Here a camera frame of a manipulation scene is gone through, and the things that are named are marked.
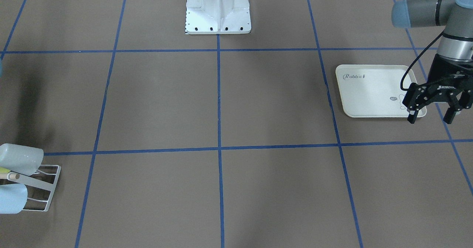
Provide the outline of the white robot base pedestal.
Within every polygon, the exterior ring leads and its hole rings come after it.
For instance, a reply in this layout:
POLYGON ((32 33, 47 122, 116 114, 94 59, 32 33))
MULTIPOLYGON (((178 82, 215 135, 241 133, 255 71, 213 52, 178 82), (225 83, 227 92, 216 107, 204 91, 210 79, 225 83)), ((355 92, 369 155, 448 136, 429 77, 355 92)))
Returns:
POLYGON ((186 34, 249 34, 251 29, 249 0, 186 0, 186 34))

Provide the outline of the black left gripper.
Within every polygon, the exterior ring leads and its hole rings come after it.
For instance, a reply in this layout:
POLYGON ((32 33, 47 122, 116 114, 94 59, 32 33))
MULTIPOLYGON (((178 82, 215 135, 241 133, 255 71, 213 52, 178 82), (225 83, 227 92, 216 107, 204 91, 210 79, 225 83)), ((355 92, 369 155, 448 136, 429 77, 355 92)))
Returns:
POLYGON ((427 82, 411 83, 402 104, 409 113, 407 120, 414 124, 419 110, 432 102, 445 102, 449 107, 443 121, 450 125, 463 109, 472 108, 472 61, 459 61, 434 56, 427 82))

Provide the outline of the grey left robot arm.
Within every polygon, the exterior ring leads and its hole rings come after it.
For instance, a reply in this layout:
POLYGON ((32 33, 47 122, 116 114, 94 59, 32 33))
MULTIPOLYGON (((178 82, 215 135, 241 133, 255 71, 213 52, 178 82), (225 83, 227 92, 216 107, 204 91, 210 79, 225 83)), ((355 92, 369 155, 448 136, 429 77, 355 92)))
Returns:
POLYGON ((412 82, 402 101, 409 123, 431 103, 447 103, 443 121, 451 124, 464 109, 472 108, 473 0, 400 0, 391 12, 396 28, 444 26, 434 39, 439 42, 427 81, 412 82))

